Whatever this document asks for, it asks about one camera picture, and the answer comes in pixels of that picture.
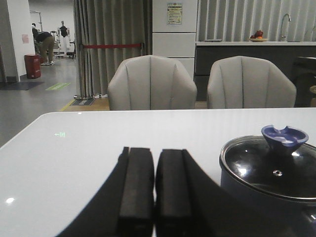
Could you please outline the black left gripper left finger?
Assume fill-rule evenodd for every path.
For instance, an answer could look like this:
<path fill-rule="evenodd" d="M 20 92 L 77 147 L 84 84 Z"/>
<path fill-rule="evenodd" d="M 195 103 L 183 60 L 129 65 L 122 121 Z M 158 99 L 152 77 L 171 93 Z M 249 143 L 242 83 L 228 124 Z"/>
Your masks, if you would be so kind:
<path fill-rule="evenodd" d="M 153 157 L 123 148 L 111 174 L 60 237 L 150 237 L 153 233 Z"/>

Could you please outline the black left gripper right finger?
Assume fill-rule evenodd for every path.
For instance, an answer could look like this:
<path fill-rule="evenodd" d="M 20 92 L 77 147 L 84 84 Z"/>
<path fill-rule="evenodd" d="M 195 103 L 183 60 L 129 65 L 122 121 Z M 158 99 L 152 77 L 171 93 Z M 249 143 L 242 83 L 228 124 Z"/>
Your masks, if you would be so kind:
<path fill-rule="evenodd" d="M 222 189 L 186 150 L 161 152 L 156 192 L 160 237 L 296 237 Z"/>

